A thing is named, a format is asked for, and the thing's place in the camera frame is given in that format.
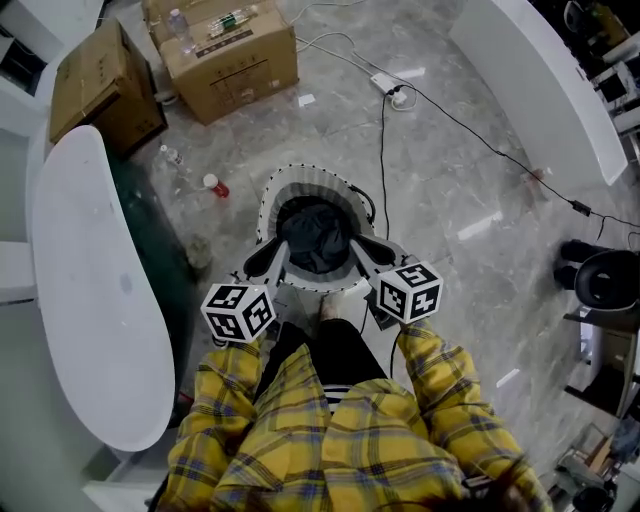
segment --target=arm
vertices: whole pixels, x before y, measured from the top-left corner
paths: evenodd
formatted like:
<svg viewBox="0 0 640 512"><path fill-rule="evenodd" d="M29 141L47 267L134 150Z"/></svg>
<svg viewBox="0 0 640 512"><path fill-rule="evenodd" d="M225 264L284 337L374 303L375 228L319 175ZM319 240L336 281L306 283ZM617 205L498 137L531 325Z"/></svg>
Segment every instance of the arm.
<svg viewBox="0 0 640 512"><path fill-rule="evenodd" d="M456 457L467 477L497 479L522 457L513 436L482 400L468 352L445 344L426 321L405 326L397 341L407 360L430 441ZM549 506L532 469L527 469L516 485L534 509Z"/></svg>
<svg viewBox="0 0 640 512"><path fill-rule="evenodd" d="M159 510L209 510L210 497L255 420L257 342L211 352L198 366L195 401L169 453Z"/></svg>

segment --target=plastic bottle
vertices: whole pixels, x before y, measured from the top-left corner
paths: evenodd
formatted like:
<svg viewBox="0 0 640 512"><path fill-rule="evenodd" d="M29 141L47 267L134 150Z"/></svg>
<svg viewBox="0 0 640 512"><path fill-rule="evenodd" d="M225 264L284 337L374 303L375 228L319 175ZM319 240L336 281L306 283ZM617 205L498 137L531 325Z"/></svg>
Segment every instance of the plastic bottle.
<svg viewBox="0 0 640 512"><path fill-rule="evenodd" d="M182 43L182 52L185 54L191 53L195 47L191 33L189 32L189 24L184 14L180 12L180 9L173 9L169 14L169 27L173 31L174 35Z"/></svg>
<svg viewBox="0 0 640 512"><path fill-rule="evenodd" d="M165 158L165 160L179 168L185 168L184 165L184 157L178 153L177 150L165 146L164 144L160 146L160 154Z"/></svg>
<svg viewBox="0 0 640 512"><path fill-rule="evenodd" d="M202 179L202 183L218 197L224 198L229 195L229 187L222 183L215 174L206 174Z"/></svg>
<svg viewBox="0 0 640 512"><path fill-rule="evenodd" d="M216 21L209 24L209 29L213 37L222 34L225 30L242 25L258 14L258 8L255 5L249 5L242 9L237 9L229 14L225 14Z"/></svg>

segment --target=marble floor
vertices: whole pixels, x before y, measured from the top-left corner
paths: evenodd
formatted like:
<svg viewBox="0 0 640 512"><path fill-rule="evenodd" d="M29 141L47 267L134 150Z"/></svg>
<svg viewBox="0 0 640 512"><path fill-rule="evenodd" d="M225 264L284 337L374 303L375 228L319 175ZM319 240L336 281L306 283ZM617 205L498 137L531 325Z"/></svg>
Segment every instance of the marble floor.
<svg viewBox="0 0 640 512"><path fill-rule="evenodd" d="M292 19L307 0L278 4L285 18ZM361 54L394 73L424 67L424 76L412 79L416 87L494 147L527 163L495 98L447 36L462 5L462 0L368 0L349 8L309 9L295 27L305 39L347 32ZM166 86L139 2L116 0L106 15L121 21L150 61L159 87ZM344 55L351 50L341 37L321 44ZM314 48L299 54L299 75L297 86L206 127L194 122L179 102L168 106L169 129L134 157L149 173L178 237L185 244L196 234L211 242L213 269L201 283L203 293L255 243L259 198L279 166L303 162L332 169L364 189L381 209L380 94L361 70ZM301 107L298 98L306 94L313 94L315 102ZM434 328L471 352L484 396L544 480L584 425L612 424L562 392L578 367L577 328L562 320L575 299L551 279L558 244L570 238L594 242L599 222L533 193L516 166L493 155L425 101L410 112L388 109L386 126L391 239L431 261L443 276L443 304L433 317ZM180 175L160 159L161 143L182 152L193 172ZM207 172L228 184L227 200L201 190ZM638 175L630 168L614 186L603 184L575 198L598 212L637 223L639 192ZM466 229L487 217L495 219L487 229L475 234ZM384 234L382 215L376 229ZM627 232L608 223L599 243L624 248ZM352 297L360 293L356 290ZM305 325L317 309L317 297L293 289L282 289L278 301ZM350 309L349 319L358 327L363 312L359 300ZM369 321L364 337L388 368L393 333L381 333ZM210 349L201 323L192 365ZM520 371L496 387L513 369ZM400 354L395 377L410 387ZM192 385L189 375L185 388Z"/></svg>

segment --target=power strip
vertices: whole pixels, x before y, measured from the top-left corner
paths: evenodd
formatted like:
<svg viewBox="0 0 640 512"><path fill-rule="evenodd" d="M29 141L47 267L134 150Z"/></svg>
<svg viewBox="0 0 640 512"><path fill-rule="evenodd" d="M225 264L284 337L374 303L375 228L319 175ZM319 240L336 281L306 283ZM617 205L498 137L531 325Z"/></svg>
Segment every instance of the power strip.
<svg viewBox="0 0 640 512"><path fill-rule="evenodd" d="M393 89L396 84L391 78L389 78L384 73L377 73L371 77L371 81L374 85L382 91L383 94L388 93L391 89ZM391 102L394 107L402 107L407 101L407 95L402 91L398 91L390 96Z"/></svg>

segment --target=white curved table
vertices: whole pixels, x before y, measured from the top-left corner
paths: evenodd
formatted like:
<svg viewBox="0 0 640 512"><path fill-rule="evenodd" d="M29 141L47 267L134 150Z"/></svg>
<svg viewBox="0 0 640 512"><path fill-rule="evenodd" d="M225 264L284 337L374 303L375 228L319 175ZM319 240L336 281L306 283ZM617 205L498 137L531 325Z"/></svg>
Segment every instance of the white curved table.
<svg viewBox="0 0 640 512"><path fill-rule="evenodd" d="M534 169L564 194L613 184L627 159L600 98L527 0L469 0L451 38L491 88Z"/></svg>
<svg viewBox="0 0 640 512"><path fill-rule="evenodd" d="M173 355L95 128L51 151L32 223L40 308L71 407L109 446L148 448L171 415Z"/></svg>

